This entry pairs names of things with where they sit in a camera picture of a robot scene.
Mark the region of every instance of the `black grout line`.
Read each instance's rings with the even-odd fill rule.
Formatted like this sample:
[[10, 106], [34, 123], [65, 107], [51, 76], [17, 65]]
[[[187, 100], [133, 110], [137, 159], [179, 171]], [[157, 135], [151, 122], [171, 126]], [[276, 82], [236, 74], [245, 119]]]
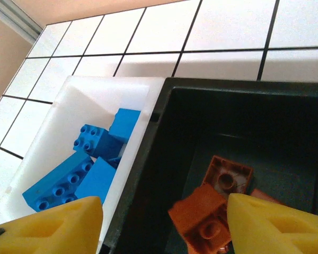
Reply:
[[[101, 16], [101, 15], [109, 15], [109, 14], [120, 13], [120, 12], [134, 11], [134, 10], [138, 10], [138, 9], [156, 7], [156, 6], [160, 6], [160, 5], [166, 5], [166, 4], [175, 4], [175, 3], [184, 2], [184, 1], [186, 1], [186, 0], [178, 0], [178, 1], [176, 1], [176, 2], [171, 2], [171, 3], [155, 4], [155, 5], [151, 5], [151, 6], [138, 7], [138, 8], [133, 8], [133, 9], [129, 9], [129, 10], [123, 10], [123, 11], [118, 11], [118, 12], [103, 13], [103, 14], [98, 14], [98, 15], [89, 16], [89, 17], [98, 17], [98, 16]], [[72, 21], [88, 19], [89, 17], [80, 17], [79, 19], [75, 19], [75, 20], [72, 20]], [[48, 25], [60, 24], [60, 23], [65, 23], [65, 22], [68, 22], [68, 21], [71, 21], [71, 20], [59, 21], [59, 22], [55, 22], [55, 23], [50, 23], [50, 24], [47, 24], [46, 26], [48, 26]]]
[[318, 50], [318, 46], [309, 46], [309, 47], [288, 47], [288, 48], [269, 48], [269, 51], [283, 51], [283, 50]]
[[87, 46], [86, 46], [86, 48], [85, 48], [85, 50], [84, 50], [82, 56], [81, 56], [80, 59], [79, 59], [79, 62], [77, 63], [77, 65], [75, 66], [74, 71], [72, 72], [72, 76], [74, 75], [74, 73], [75, 73], [76, 69], [78, 68], [78, 66], [79, 66], [79, 64], [80, 64], [80, 62], [81, 62], [81, 60], [83, 59], [83, 57], [84, 57], [84, 55], [85, 55], [85, 53], [86, 53], [86, 50], [89, 48], [89, 46], [90, 46], [90, 44], [91, 44], [91, 41], [93, 40], [93, 38], [94, 38], [94, 36], [95, 36], [97, 30], [99, 29], [100, 24], [101, 24], [101, 22], [103, 21], [104, 17], [105, 17], [105, 15], [103, 15], [103, 16], [101, 17], [101, 20], [100, 20], [98, 26], [96, 27], [96, 29], [95, 29], [95, 31], [94, 31], [94, 33], [93, 33], [93, 35], [92, 35], [92, 37], [91, 37], [89, 43], [87, 44]]
[[83, 55], [52, 56], [52, 57], [26, 57], [26, 59], [69, 58], [69, 57], [82, 57], [82, 56], [83, 56]]
[[252, 51], [263, 51], [264, 48], [253, 48], [253, 49], [207, 49], [207, 50], [186, 50], [184, 54], [189, 53], [223, 53], [223, 52], [252, 52]]
[[[58, 46], [60, 45], [61, 41], [63, 40], [63, 38], [64, 38], [64, 36], [65, 36], [66, 32], [68, 31], [68, 29], [69, 29], [69, 27], [70, 27], [71, 24], [72, 24], [72, 22], [70, 22], [69, 26], [67, 27], [67, 29], [66, 29], [65, 33], [63, 34], [62, 38], [60, 39], [58, 45], [56, 46], [55, 50], [53, 51], [52, 56], [54, 55], [54, 53], [55, 53], [55, 51], [57, 50]], [[35, 88], [36, 84], [38, 83], [38, 81], [39, 81], [41, 75], [43, 74], [44, 70], [47, 68], [48, 63], [49, 63], [50, 60], [51, 60], [51, 58], [48, 59], [48, 62], [46, 63], [45, 67], [43, 68], [42, 72], [40, 73], [40, 75], [39, 75], [37, 81], [35, 82], [34, 86], [32, 87], [32, 89], [31, 89], [30, 93], [28, 94], [26, 100], [23, 102], [23, 104], [22, 104], [22, 106], [21, 106], [19, 112], [18, 112], [17, 115], [15, 116], [15, 118], [14, 118], [14, 120], [13, 120], [11, 126], [9, 127], [9, 129], [7, 130], [7, 132], [6, 132], [5, 136], [4, 136], [4, 138], [3, 138], [2, 141], [0, 142], [0, 150], [3, 150], [3, 151], [5, 151], [5, 152], [7, 152], [7, 153], [9, 153], [9, 154], [11, 154], [11, 155], [13, 155], [13, 156], [16, 156], [16, 157], [20, 158], [20, 159], [23, 159], [23, 157], [21, 157], [20, 155], [17, 155], [17, 154], [15, 154], [15, 153], [11, 152], [11, 151], [8, 151], [8, 150], [2, 148], [1, 145], [2, 145], [2, 143], [4, 142], [5, 138], [7, 137], [9, 131], [11, 130], [11, 128], [12, 128], [12, 126], [13, 126], [15, 120], [16, 120], [17, 117], [19, 116], [19, 114], [20, 114], [22, 108], [24, 107], [25, 103], [27, 102], [27, 99], [29, 99], [28, 97], [31, 95], [31, 93], [32, 93], [33, 89]]]
[[9, 150], [7, 150], [7, 149], [1, 147], [1, 146], [0, 146], [0, 150], [1, 150], [1, 151], [4, 151], [4, 152], [7, 152], [7, 153], [9, 153], [10, 155], [13, 155], [13, 156], [15, 156], [15, 157], [17, 157], [17, 158], [19, 158], [19, 159], [23, 159], [22, 156], [17, 155], [15, 152], [11, 152], [11, 151], [9, 151]]
[[269, 26], [269, 31], [268, 31], [267, 37], [266, 37], [266, 42], [265, 42], [263, 55], [261, 57], [261, 62], [260, 62], [259, 70], [258, 70], [257, 81], [260, 81], [261, 77], [263, 75], [264, 65], [265, 65], [265, 61], [266, 61], [266, 56], [267, 56], [267, 52], [268, 52], [269, 46], [270, 46], [273, 26], [275, 25], [275, 20], [276, 20], [276, 16], [277, 16], [278, 5], [279, 5], [279, 0], [276, 0], [275, 6], [274, 6], [273, 12], [272, 12], [272, 17], [271, 17], [271, 22], [270, 22], [270, 26]]
[[191, 31], [192, 31], [192, 28], [193, 28], [193, 25], [195, 24], [195, 21], [197, 19], [197, 16], [198, 16], [198, 13], [199, 13], [199, 10], [200, 10], [200, 7], [202, 5], [202, 0], [200, 0], [199, 4], [198, 4], [198, 7], [196, 9], [196, 13], [192, 19], [192, 22], [191, 22], [191, 25], [190, 25], [190, 28], [189, 28], [189, 31], [187, 32], [187, 35], [186, 35], [186, 38], [185, 38], [185, 41], [184, 41], [184, 44], [182, 45], [182, 48], [181, 48], [181, 51], [180, 51], [180, 54], [178, 56], [178, 59], [176, 61], [176, 64], [174, 66], [174, 69], [173, 69], [173, 73], [172, 73], [172, 77], [174, 77], [175, 75], [175, 72], [176, 70], [178, 69], [178, 65], [180, 63], [180, 60], [181, 60], [181, 57], [182, 57], [182, 54], [184, 53], [184, 50], [185, 50], [185, 47], [186, 47], [186, 44], [187, 44], [187, 41], [189, 39], [189, 36], [191, 34]]
[[[251, 52], [263, 51], [264, 48], [247, 48], [247, 49], [205, 49], [205, 50], [185, 50], [184, 54], [191, 53], [222, 53], [222, 52]], [[318, 46], [309, 47], [281, 47], [268, 48], [268, 51], [291, 51], [291, 50], [318, 50]], [[109, 57], [109, 56], [136, 56], [136, 55], [160, 55], [160, 54], [179, 54], [181, 51], [152, 51], [152, 52], [129, 52], [129, 53], [105, 53], [105, 54], [89, 54], [89, 55], [71, 55], [71, 56], [53, 56], [53, 57], [27, 57], [26, 59], [48, 59], [48, 58], [68, 58], [68, 57]]]
[[144, 8], [144, 11], [143, 11], [143, 13], [142, 13], [142, 15], [140, 16], [139, 22], [138, 22], [136, 28], [134, 29], [134, 32], [133, 32], [133, 34], [132, 34], [132, 36], [131, 36], [131, 39], [129, 40], [129, 42], [128, 42], [127, 46], [126, 46], [126, 49], [125, 49], [124, 53], [122, 54], [122, 57], [121, 57], [121, 59], [120, 59], [118, 65], [117, 65], [117, 68], [116, 68], [116, 70], [115, 70], [115, 72], [114, 72], [114, 74], [113, 74], [113, 77], [116, 76], [116, 74], [117, 74], [117, 72], [118, 72], [118, 70], [119, 70], [119, 67], [120, 67], [120, 65], [121, 65], [121, 62], [122, 62], [123, 58], [125, 57], [125, 54], [126, 54], [126, 52], [127, 52], [127, 50], [128, 50], [128, 47], [130, 46], [131, 41], [132, 41], [134, 35], [135, 35], [136, 32], [137, 32], [137, 29], [138, 29], [138, 27], [139, 27], [139, 25], [140, 25], [140, 22], [142, 21], [142, 19], [143, 19], [143, 17], [144, 17], [144, 14], [145, 14], [146, 10], [147, 10], [147, 8], [145, 7], [145, 8]]
[[13, 99], [23, 99], [25, 101], [29, 101], [29, 102], [39, 102], [39, 103], [45, 103], [45, 104], [53, 104], [53, 102], [47, 102], [47, 101], [41, 101], [38, 99], [28, 99], [28, 98], [23, 98], [23, 97], [18, 97], [18, 96], [12, 96], [12, 95], [2, 95], [3, 97], [8, 97], [8, 98], [13, 98]]

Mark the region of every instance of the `lego brick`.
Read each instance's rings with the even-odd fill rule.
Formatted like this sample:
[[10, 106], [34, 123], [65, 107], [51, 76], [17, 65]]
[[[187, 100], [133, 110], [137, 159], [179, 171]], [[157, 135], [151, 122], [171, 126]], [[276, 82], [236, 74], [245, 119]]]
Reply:
[[107, 163], [111, 165], [113, 168], [117, 169], [120, 161], [121, 161], [121, 157], [116, 157], [116, 158], [109, 159]]
[[219, 156], [213, 156], [203, 184], [209, 183], [226, 200], [230, 193], [245, 193], [253, 168]]
[[74, 192], [92, 166], [91, 157], [84, 151], [77, 151], [22, 196], [37, 212], [76, 200]]
[[75, 151], [84, 150], [94, 158], [108, 160], [119, 155], [123, 143], [112, 137], [107, 130], [85, 124], [73, 145]]
[[78, 198], [98, 196], [103, 203], [111, 186], [116, 170], [101, 157], [97, 158], [75, 195]]
[[253, 192], [250, 194], [252, 197], [260, 198], [266, 201], [270, 201], [276, 204], [283, 205], [283, 203], [279, 202], [278, 200], [274, 199], [273, 197], [267, 195], [266, 193], [262, 192], [259, 189], [254, 189]]
[[169, 215], [183, 237], [189, 254], [211, 254], [226, 251], [231, 241], [226, 200], [212, 186], [196, 188], [184, 200], [176, 202]]
[[110, 135], [123, 143], [127, 143], [139, 115], [140, 111], [120, 108], [110, 128]]

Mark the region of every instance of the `blue lego brick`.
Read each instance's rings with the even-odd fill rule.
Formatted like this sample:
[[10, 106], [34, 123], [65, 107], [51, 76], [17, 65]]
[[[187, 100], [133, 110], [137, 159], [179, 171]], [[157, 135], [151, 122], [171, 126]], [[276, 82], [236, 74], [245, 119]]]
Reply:
[[127, 143], [139, 115], [140, 111], [120, 108], [110, 128], [110, 135], [123, 143]]
[[121, 157], [116, 157], [116, 158], [109, 159], [107, 163], [111, 165], [113, 168], [117, 169], [120, 161], [121, 161]]
[[84, 150], [94, 158], [102, 157], [105, 160], [119, 155], [123, 143], [111, 135], [108, 131], [85, 124], [80, 129], [80, 135], [74, 141], [73, 150]]
[[115, 173], [116, 170], [99, 157], [76, 189], [75, 195], [78, 198], [98, 196], [104, 203]]
[[26, 190], [22, 196], [37, 212], [76, 200], [74, 192], [93, 163], [88, 154], [78, 151]]

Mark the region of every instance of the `yellow foam pad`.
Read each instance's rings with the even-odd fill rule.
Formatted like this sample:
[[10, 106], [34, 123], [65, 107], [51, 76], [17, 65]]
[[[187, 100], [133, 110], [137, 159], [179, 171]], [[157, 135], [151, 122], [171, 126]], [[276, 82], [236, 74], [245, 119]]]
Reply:
[[96, 253], [102, 224], [98, 197], [86, 197], [0, 225], [0, 254]]
[[318, 254], [318, 216], [244, 194], [227, 204], [236, 254]]

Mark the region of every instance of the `brown lego brick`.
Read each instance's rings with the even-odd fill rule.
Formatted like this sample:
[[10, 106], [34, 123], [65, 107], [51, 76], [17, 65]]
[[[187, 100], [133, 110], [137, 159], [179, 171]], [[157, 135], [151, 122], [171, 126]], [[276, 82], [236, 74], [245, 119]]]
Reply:
[[231, 241], [226, 200], [212, 186], [204, 184], [196, 188], [189, 197], [176, 202], [169, 215], [189, 254], [226, 253]]
[[259, 189], [254, 189], [253, 192], [251, 193], [252, 197], [257, 197], [266, 201], [270, 201], [276, 204], [283, 205], [283, 203], [279, 202], [278, 200], [274, 199], [273, 197], [267, 195], [266, 193], [262, 192]]
[[245, 193], [253, 168], [219, 156], [213, 156], [203, 184], [209, 183], [226, 200], [230, 193]]

